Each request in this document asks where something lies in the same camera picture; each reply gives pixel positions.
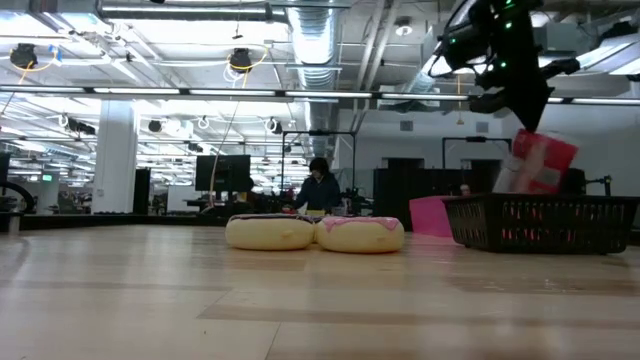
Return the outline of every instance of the dark hoodie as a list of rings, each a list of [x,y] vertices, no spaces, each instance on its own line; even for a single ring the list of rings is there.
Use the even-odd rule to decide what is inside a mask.
[[[332,173],[327,173],[320,182],[313,176],[309,176],[303,183],[302,189],[294,202],[296,209],[305,203],[307,210],[331,211],[334,206],[340,205],[340,185]]]

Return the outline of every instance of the speaker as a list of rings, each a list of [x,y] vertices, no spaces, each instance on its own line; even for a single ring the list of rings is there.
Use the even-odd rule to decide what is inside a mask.
[[[0,181],[6,182],[9,176],[9,160],[11,160],[11,153],[0,153]],[[7,189],[2,189],[2,195],[7,194]]]
[[[149,214],[150,184],[151,170],[137,169],[135,188],[133,189],[133,213],[136,215]]]
[[[585,195],[587,193],[587,179],[584,170],[569,168],[560,181],[559,194]]]

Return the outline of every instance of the white column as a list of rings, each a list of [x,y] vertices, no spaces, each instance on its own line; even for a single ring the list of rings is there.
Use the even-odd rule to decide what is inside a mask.
[[[58,192],[60,191],[60,173],[42,172],[38,188],[37,214],[51,215],[50,206],[58,204]]]
[[[132,101],[102,101],[91,204],[93,213],[132,211],[138,127]]]

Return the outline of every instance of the wooden table surface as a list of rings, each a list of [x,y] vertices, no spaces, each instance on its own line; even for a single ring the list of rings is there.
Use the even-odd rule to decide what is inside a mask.
[[[0,237],[0,360],[640,359],[640,250],[229,249],[224,229]]]

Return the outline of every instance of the black hair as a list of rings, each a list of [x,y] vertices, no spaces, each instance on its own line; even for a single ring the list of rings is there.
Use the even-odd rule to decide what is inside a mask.
[[[322,175],[329,173],[329,164],[325,158],[315,158],[309,163],[309,171],[316,170]]]

